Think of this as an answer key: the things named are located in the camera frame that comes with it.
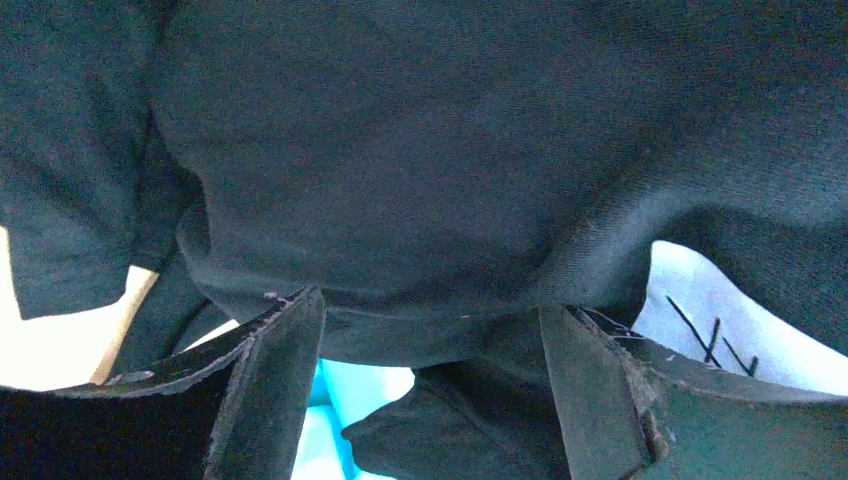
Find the clothing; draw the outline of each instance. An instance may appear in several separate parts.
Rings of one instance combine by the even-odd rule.
[[[534,306],[632,322],[667,240],[848,354],[836,6],[3,12],[0,223],[25,318],[114,302],[133,259],[177,242],[228,316],[316,285],[322,355],[426,368]]]

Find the light blue fabric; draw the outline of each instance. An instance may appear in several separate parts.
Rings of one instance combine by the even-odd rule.
[[[319,361],[292,479],[393,480],[360,470],[341,430],[398,400],[413,381],[408,368]]]

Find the black line print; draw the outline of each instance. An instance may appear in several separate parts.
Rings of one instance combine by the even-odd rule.
[[[736,350],[734,350],[733,347],[730,346],[730,342],[728,342],[727,339],[724,337],[721,337],[721,339],[722,341],[724,341],[724,344],[727,345],[727,349],[730,350],[730,353],[733,354],[733,358],[735,358],[736,361],[739,362],[739,366],[742,367],[742,370],[744,370],[749,377],[753,377],[754,372],[757,371],[757,366],[760,364],[760,359],[757,358],[756,355],[754,355],[754,357],[751,358],[751,366],[746,367],[745,364],[742,363],[742,359],[739,358],[739,355],[736,354]]]
[[[716,317],[716,321],[713,324],[713,334],[710,337],[710,346],[709,346],[709,349],[707,349],[707,356],[704,357],[704,363],[709,362],[710,358],[715,359],[715,357],[713,357],[713,351],[715,350],[716,343],[718,343],[718,330],[719,330],[719,328],[721,328],[721,319]]]
[[[708,347],[707,344],[704,343],[704,340],[701,338],[701,335],[698,334],[698,329],[695,328],[695,325],[692,325],[692,322],[690,322],[688,318],[686,318],[686,314],[684,314],[683,311],[680,310],[680,307],[678,307],[677,304],[674,303],[674,300],[672,300],[671,297],[669,297],[668,295],[666,295],[665,299],[668,300],[668,303],[670,303],[672,307],[674,307],[674,311],[676,311],[677,314],[680,315],[680,318],[682,318],[683,321],[686,322],[686,325],[688,325],[689,329],[692,330],[692,334],[695,335],[695,339],[698,340],[698,343],[701,344],[701,348],[703,348],[704,352],[707,354],[707,358],[704,360],[704,362],[709,362],[710,360],[712,360],[716,367],[722,368],[721,364],[718,363],[718,360],[716,360],[715,356],[713,355],[713,348],[715,348],[715,345],[712,345],[712,347]],[[718,335],[718,323],[716,323],[716,326],[713,327],[713,335]]]

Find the black sleeve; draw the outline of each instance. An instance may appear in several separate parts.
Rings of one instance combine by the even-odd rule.
[[[4,2],[0,223],[24,318],[116,301],[137,232],[147,75],[164,7]]]

